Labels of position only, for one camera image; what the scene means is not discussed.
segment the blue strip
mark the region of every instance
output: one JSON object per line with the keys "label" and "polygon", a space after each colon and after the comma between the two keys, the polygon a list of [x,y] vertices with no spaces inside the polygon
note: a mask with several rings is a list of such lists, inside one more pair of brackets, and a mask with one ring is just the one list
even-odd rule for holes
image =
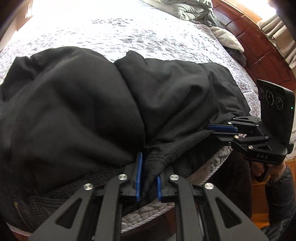
{"label": "blue strip", "polygon": [[160,178],[160,176],[157,176],[156,188],[157,188],[157,199],[158,199],[158,201],[161,202],[161,200],[163,199],[163,194],[161,192],[162,190],[161,190],[161,178]]}
{"label": "blue strip", "polygon": [[136,179],[136,201],[140,201],[141,197],[141,175],[142,175],[143,155],[140,152],[138,155],[138,170]]}
{"label": "blue strip", "polygon": [[213,130],[214,132],[222,133],[238,133],[238,130],[234,126],[214,126],[208,125],[205,128],[206,130]]}

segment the camera lens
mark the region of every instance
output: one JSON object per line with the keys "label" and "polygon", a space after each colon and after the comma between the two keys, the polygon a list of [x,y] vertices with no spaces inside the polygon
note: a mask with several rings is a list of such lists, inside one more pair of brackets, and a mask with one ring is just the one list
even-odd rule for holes
{"label": "camera lens", "polygon": [[283,108],[283,101],[281,100],[280,97],[276,98],[276,106],[279,110],[281,110]]}
{"label": "camera lens", "polygon": [[259,95],[263,99],[264,98],[264,91],[263,89],[259,89]]}
{"label": "camera lens", "polygon": [[270,91],[266,91],[266,99],[268,104],[273,105],[274,104],[274,96]]}

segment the wooden headboard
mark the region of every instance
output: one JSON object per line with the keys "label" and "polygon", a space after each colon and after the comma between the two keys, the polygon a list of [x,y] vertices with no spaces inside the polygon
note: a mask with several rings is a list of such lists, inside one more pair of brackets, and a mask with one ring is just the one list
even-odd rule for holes
{"label": "wooden headboard", "polygon": [[253,81],[267,80],[296,90],[296,78],[276,47],[260,28],[240,10],[222,0],[212,0],[214,14],[244,47],[245,68]]}

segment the quilted bedspread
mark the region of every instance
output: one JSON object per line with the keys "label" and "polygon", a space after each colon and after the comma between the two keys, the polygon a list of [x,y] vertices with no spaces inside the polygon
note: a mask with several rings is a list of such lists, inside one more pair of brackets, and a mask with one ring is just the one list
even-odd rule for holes
{"label": "quilted bedspread", "polygon": [[[247,77],[205,25],[182,21],[142,0],[40,2],[35,16],[0,53],[0,83],[16,56],[30,56],[48,48],[88,48],[111,62],[133,50],[144,58],[216,62],[227,67],[248,101],[251,115],[260,116],[259,100]],[[229,148],[222,148],[189,179],[200,183],[229,153]],[[167,206],[154,201],[128,214],[123,218],[122,229],[136,227]]]}

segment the curtain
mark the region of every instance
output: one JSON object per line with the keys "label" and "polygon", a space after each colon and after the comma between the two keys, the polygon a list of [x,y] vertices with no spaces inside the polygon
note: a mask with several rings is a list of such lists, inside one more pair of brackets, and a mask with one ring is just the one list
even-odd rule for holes
{"label": "curtain", "polygon": [[277,47],[289,67],[296,67],[296,42],[278,15],[260,20],[258,26],[267,38]]}

